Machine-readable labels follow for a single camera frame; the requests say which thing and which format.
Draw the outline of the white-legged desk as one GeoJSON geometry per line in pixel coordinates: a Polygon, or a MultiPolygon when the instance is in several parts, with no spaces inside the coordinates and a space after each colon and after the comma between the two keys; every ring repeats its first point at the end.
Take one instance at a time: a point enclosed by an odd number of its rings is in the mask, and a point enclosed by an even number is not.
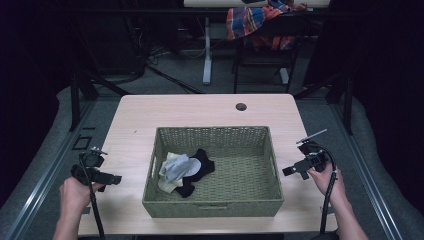
{"type": "MultiPolygon", "coordinates": [[[[201,8],[210,10],[213,8],[228,9],[233,7],[262,7],[268,0],[184,0],[185,7],[200,10],[201,8]]],[[[309,8],[327,8],[330,0],[299,0],[307,4],[309,8]]],[[[203,84],[211,83],[212,74],[212,53],[210,37],[210,18],[205,18],[205,61],[203,70],[203,84]]]]}

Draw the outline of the person's right hand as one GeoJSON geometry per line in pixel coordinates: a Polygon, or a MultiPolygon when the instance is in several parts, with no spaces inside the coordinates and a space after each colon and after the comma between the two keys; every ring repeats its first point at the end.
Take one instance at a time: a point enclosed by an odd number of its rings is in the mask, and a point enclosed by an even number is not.
{"type": "Polygon", "coordinates": [[[323,195],[326,194],[330,184],[331,176],[333,173],[335,173],[336,179],[333,185],[330,201],[335,202],[346,197],[343,176],[338,168],[333,169],[331,164],[327,164],[322,172],[318,172],[317,170],[311,168],[307,171],[307,173],[312,177],[317,188],[323,195]]]}

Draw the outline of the black metal stand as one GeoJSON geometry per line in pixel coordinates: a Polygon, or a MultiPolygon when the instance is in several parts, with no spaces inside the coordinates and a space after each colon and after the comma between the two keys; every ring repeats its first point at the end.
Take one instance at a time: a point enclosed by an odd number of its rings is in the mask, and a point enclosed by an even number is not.
{"type": "Polygon", "coordinates": [[[71,78],[71,112],[72,112],[72,121],[69,131],[72,132],[79,125],[81,120],[81,111],[80,111],[80,96],[82,93],[83,96],[88,101],[96,101],[99,97],[98,91],[95,89],[94,84],[98,83],[112,92],[125,96],[129,95],[129,92],[116,86],[115,84],[107,81],[105,78],[96,75],[89,71],[77,72],[71,78]]]}
{"type": "Polygon", "coordinates": [[[328,104],[337,104],[341,97],[343,100],[343,114],[342,123],[349,135],[353,134],[352,131],[352,103],[353,103],[353,84],[354,80],[349,73],[338,73],[326,80],[318,82],[306,90],[302,90],[300,93],[294,95],[295,99],[303,99],[319,89],[330,86],[330,90],[326,95],[326,101],[328,104]]]}

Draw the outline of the green woven basket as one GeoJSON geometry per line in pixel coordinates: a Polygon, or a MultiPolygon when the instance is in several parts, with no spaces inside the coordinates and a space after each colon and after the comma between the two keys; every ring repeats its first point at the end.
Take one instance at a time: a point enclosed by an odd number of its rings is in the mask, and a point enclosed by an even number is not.
{"type": "Polygon", "coordinates": [[[142,204],[153,218],[273,217],[284,202],[271,133],[266,126],[161,127],[142,204]],[[215,171],[193,182],[187,198],[158,187],[169,152],[194,157],[201,148],[215,171]]]}

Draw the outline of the black equipment rack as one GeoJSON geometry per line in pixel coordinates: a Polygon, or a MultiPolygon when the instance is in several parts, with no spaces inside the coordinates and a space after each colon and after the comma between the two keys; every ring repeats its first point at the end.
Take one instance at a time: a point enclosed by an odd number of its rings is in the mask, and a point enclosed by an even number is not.
{"type": "Polygon", "coordinates": [[[76,16],[76,21],[100,75],[144,74],[145,57],[137,45],[130,17],[90,13],[76,16]]]}

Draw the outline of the plaid cloth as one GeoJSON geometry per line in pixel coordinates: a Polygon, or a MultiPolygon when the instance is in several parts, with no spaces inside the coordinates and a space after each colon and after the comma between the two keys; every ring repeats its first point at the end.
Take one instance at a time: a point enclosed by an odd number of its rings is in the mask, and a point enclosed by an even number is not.
{"type": "Polygon", "coordinates": [[[226,17],[227,38],[241,39],[246,48],[255,50],[289,50],[293,47],[293,36],[254,36],[265,21],[282,14],[300,12],[307,9],[306,3],[296,4],[294,0],[267,0],[267,6],[259,8],[230,8],[226,17]]]}

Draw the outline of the black chair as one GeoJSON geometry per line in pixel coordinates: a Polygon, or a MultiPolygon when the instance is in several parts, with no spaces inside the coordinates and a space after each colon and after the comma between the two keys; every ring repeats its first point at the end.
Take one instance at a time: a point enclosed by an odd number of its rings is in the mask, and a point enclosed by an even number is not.
{"type": "Polygon", "coordinates": [[[296,65],[299,46],[310,29],[310,22],[301,16],[280,15],[271,20],[265,20],[263,25],[255,30],[249,37],[264,37],[274,39],[275,37],[291,37],[289,48],[284,50],[273,50],[271,47],[246,47],[244,40],[247,36],[239,40],[234,62],[233,62],[233,92],[238,92],[238,86],[242,85],[239,78],[241,67],[253,68],[274,68],[276,74],[281,68],[288,69],[288,82],[286,92],[289,91],[291,80],[296,65]]]}

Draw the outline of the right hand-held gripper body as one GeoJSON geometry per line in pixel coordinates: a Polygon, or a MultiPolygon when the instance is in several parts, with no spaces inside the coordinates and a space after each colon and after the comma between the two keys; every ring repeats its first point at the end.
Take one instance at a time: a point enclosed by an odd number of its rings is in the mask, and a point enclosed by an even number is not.
{"type": "Polygon", "coordinates": [[[328,161],[325,156],[326,150],[317,142],[312,141],[313,137],[324,132],[325,130],[321,130],[297,141],[298,149],[305,156],[303,160],[295,164],[297,172],[304,174],[310,168],[314,168],[318,172],[322,172],[325,169],[326,162],[328,161]]]}

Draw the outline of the black sock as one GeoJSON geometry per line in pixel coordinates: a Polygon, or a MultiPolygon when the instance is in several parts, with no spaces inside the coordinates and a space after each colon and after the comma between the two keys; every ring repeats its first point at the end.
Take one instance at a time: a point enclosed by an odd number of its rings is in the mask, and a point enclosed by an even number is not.
{"type": "Polygon", "coordinates": [[[215,171],[215,162],[211,161],[204,149],[199,148],[194,158],[200,161],[200,169],[192,176],[183,177],[183,186],[176,187],[175,191],[183,198],[189,197],[195,190],[193,182],[200,181],[204,176],[215,171]]]}

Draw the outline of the cream sock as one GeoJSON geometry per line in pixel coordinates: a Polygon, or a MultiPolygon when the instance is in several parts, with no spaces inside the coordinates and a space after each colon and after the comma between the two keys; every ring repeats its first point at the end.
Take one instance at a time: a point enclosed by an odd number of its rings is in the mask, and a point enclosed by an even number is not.
{"type": "Polygon", "coordinates": [[[177,187],[183,186],[183,180],[182,179],[167,182],[166,177],[164,175],[165,164],[168,163],[169,161],[176,160],[178,157],[179,157],[179,154],[169,152],[167,154],[166,160],[162,163],[162,166],[159,170],[158,187],[166,193],[172,193],[177,187]]]}

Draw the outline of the grey sock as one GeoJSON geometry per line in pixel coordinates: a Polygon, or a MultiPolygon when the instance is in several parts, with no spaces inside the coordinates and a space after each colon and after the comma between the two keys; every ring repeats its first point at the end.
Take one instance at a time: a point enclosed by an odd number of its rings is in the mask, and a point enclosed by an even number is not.
{"type": "Polygon", "coordinates": [[[183,177],[193,176],[199,172],[201,162],[197,158],[190,158],[186,154],[169,152],[162,163],[159,174],[167,183],[181,180],[183,177]]]}

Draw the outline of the aluminium floor rail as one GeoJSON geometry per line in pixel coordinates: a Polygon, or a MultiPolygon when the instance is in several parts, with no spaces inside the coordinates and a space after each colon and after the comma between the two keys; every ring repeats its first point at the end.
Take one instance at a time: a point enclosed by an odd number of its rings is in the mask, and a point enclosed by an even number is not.
{"type": "Polygon", "coordinates": [[[65,102],[60,104],[41,147],[0,209],[0,240],[52,239],[60,212],[59,186],[78,159],[78,151],[72,145],[95,109],[94,102],[84,103],[80,123],[70,132],[71,107],[65,102]]]}
{"type": "Polygon", "coordinates": [[[348,197],[354,212],[370,240],[406,240],[396,220],[391,200],[402,200],[391,177],[380,163],[373,133],[361,107],[354,113],[359,129],[350,135],[342,123],[342,110],[329,106],[341,134],[344,150],[337,150],[337,160],[347,175],[348,197]]]}

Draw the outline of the person's left hand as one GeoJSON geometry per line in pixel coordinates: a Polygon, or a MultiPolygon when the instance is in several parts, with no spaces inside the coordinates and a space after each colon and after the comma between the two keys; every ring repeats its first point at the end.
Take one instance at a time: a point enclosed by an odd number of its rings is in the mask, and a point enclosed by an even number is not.
{"type": "MultiPolygon", "coordinates": [[[[102,184],[94,183],[91,189],[96,192],[101,187],[102,184]]],[[[60,216],[80,217],[90,203],[91,189],[74,177],[67,178],[60,186],[60,216]]]]}

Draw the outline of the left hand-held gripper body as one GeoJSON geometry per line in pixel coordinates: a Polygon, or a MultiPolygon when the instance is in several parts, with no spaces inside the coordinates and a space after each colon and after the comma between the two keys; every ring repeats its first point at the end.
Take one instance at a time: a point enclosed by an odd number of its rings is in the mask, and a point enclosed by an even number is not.
{"type": "Polygon", "coordinates": [[[72,166],[71,175],[84,185],[97,182],[101,174],[99,168],[104,162],[103,154],[104,152],[98,147],[80,153],[79,163],[72,166]]]}

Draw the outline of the black square floor frame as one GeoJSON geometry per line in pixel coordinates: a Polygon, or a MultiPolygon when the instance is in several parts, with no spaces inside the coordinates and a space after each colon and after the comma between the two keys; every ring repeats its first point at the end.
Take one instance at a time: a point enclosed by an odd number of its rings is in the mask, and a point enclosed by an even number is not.
{"type": "Polygon", "coordinates": [[[79,135],[72,145],[73,150],[87,150],[91,144],[91,136],[79,135]]]}

